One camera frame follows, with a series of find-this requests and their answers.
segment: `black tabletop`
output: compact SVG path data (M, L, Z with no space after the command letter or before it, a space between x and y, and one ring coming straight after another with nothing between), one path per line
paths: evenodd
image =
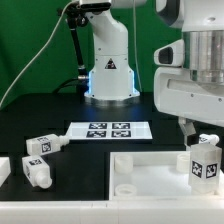
M87 105L77 94L29 94L19 97L0 112L0 156L10 157L12 172L0 188L0 201L107 200L110 152L185 150L177 117L159 113L153 94L121 108ZM48 134L64 135L71 122L148 121L152 140L73 141L62 151L43 159L49 164L53 184L49 189L32 187L22 170L26 139ZM201 133L223 129L197 124Z

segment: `green wall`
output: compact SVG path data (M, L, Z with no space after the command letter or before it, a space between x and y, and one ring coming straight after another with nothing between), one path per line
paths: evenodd
M0 99L16 75L48 40L57 20L56 9L69 0L0 1ZM180 31L166 27L154 12L154 1L137 8L139 70L145 92L153 91L156 66L153 53L180 38ZM129 63L135 70L132 9L112 10L129 30ZM80 28L79 38L86 67L93 67L91 26ZM22 94L52 92L63 81L77 76L76 57L67 24L63 20L45 52L10 92L5 105Z

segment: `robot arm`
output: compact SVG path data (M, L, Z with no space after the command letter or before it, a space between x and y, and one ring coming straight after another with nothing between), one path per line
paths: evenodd
M129 8L146 0L80 0L76 4L88 18L94 39L95 65L89 72L85 100L100 106L137 102L134 72L128 63L128 31L113 19L109 8Z
M176 24L175 18L184 15L182 25L178 26L182 28L183 39L155 52L155 62L161 66L154 82L156 107L178 116L182 129L187 130L185 136L194 132L191 121L186 122L189 120L224 127L224 2L175 0L176 6L171 2L174 1L157 0L157 12L160 17L165 14L163 11L167 12L163 20L171 27ZM171 55L178 61L160 61L164 55L165 59Z
M156 0L156 12L166 25L172 28L182 28L184 22L183 0Z

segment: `white cube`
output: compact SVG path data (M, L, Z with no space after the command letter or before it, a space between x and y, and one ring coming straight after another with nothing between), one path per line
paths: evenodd
M33 187L49 188L52 184L50 168L40 156L22 158L23 172Z
M11 173L10 161L8 157L0 158L0 187Z

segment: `warning label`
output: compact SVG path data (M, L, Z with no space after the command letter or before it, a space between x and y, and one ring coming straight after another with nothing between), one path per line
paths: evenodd
M114 62L113 62L113 60L112 60L112 58L110 58L110 60L108 61L105 69L117 69L115 64L114 64Z

